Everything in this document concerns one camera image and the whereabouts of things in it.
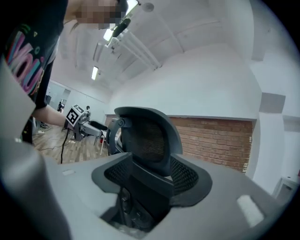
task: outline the fluorescent light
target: fluorescent light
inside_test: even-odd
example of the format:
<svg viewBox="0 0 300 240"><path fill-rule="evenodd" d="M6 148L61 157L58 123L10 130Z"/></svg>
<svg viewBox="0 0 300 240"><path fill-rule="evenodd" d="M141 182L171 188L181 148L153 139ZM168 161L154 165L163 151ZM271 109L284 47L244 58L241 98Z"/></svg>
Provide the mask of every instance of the fluorescent light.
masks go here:
<svg viewBox="0 0 300 240"><path fill-rule="evenodd" d="M128 10L126 12L126 15L128 15L130 11L135 8L138 2L137 0L127 0L127 3L128 3Z"/></svg>
<svg viewBox="0 0 300 240"><path fill-rule="evenodd" d="M94 68L93 68L93 72L92 72L92 79L93 79L93 80L96 79L97 71L98 71L98 68L97 68L97 67L94 67Z"/></svg>
<svg viewBox="0 0 300 240"><path fill-rule="evenodd" d="M111 40L112 38L112 35L113 35L113 30L110 30L110 29L107 29L103 38L106 40L106 41L109 41Z"/></svg>
<svg viewBox="0 0 300 240"><path fill-rule="evenodd" d="M127 3L128 3L128 10L126 12L126 16L131 12L132 9L134 9L136 7L136 5L138 4L138 1L137 0L127 0ZM110 41L112 38L113 30L110 30L110 29L107 29L103 36L103 38L106 41Z"/></svg>

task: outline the wooden floor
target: wooden floor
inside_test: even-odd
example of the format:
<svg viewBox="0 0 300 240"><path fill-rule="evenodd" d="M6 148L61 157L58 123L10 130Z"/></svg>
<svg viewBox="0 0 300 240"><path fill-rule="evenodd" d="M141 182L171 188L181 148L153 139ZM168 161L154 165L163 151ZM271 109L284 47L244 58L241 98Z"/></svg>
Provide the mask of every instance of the wooden floor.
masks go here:
<svg viewBox="0 0 300 240"><path fill-rule="evenodd" d="M54 158L58 163L60 163L61 146L67 134L66 130L61 131L61 129L61 127L49 125L48 129L42 128L44 133L33 136L35 149L45 156ZM103 146L102 155L100 155L101 143L98 139L94 146L94 136L85 137L81 142L70 142L71 137L73 137L72 131L70 131L65 143L63 163L81 162L108 156L105 145Z"/></svg>

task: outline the printed graphic on t-shirt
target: printed graphic on t-shirt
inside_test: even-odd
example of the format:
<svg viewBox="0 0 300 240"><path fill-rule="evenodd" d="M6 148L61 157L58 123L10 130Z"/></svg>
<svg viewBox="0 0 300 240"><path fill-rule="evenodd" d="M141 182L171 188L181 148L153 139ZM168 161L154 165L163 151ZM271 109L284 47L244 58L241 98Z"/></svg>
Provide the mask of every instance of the printed graphic on t-shirt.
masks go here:
<svg viewBox="0 0 300 240"><path fill-rule="evenodd" d="M33 37L38 35L26 24L22 24L21 27L26 35L32 34ZM31 43L26 43L25 34L18 31L8 48L6 62L26 94L33 95L38 91L43 76L44 70L41 64L44 62L44 57L37 56L40 51L39 46L33 47Z"/></svg>

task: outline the brick wall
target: brick wall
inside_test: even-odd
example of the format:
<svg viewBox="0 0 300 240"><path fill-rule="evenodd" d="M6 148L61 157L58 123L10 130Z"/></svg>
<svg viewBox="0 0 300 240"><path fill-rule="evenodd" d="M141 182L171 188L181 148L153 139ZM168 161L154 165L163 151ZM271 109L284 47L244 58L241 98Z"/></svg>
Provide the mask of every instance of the brick wall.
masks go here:
<svg viewBox="0 0 300 240"><path fill-rule="evenodd" d="M108 126L115 115L107 115ZM183 154L245 172L249 162L252 122L171 117L181 137Z"/></svg>

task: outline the black cable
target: black cable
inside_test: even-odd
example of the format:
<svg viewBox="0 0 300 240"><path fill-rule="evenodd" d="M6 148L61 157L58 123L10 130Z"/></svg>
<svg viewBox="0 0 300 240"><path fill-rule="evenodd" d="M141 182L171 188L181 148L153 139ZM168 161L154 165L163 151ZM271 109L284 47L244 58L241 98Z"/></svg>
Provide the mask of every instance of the black cable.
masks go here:
<svg viewBox="0 0 300 240"><path fill-rule="evenodd" d="M53 128L51 127L51 128L49 128L49 129L47 129L47 130L40 130L40 131L42 131L42 132L47 132L47 131L49 131L49 130L51 130L51 129L53 129Z"/></svg>
<svg viewBox="0 0 300 240"><path fill-rule="evenodd" d="M60 148L60 147L62 147L62 145L61 146L55 146L55 147L53 147L53 148L45 148L45 149L38 149L39 151L44 151L44 150L47 150L47 149L55 149L55 148Z"/></svg>
<svg viewBox="0 0 300 240"><path fill-rule="evenodd" d="M64 147L65 147L65 143L66 143L67 137L68 137L68 135L69 135L69 132L70 132L70 129L68 128L68 129L67 129L67 134L66 134L65 141L64 141L64 143L62 144L62 150L61 150L61 154L60 154L60 164L62 164L62 153L64 152Z"/></svg>

